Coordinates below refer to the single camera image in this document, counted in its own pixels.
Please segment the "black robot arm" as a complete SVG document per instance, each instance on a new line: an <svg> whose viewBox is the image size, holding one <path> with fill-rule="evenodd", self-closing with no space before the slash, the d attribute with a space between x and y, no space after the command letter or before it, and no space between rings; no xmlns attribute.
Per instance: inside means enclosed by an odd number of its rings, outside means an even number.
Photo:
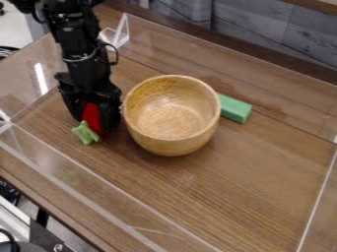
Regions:
<svg viewBox="0 0 337 252"><path fill-rule="evenodd" d="M76 121L103 134L121 118L121 90L111 81L119 64L116 47L99 38L95 0L9 0L17 10L46 25L61 50L65 72L56 72L57 89Z"/></svg>

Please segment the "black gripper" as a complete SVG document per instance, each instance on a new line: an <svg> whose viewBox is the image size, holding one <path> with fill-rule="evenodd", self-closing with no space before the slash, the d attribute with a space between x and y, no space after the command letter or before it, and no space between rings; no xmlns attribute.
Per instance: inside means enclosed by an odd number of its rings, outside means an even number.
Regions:
<svg viewBox="0 0 337 252"><path fill-rule="evenodd" d="M121 90L111 81L112 67L119 59L107 55L70 55L62 57L65 72L56 72L57 88L72 118L81 121L88 102L100 104L100 123L108 130L121 119Z"/></svg>

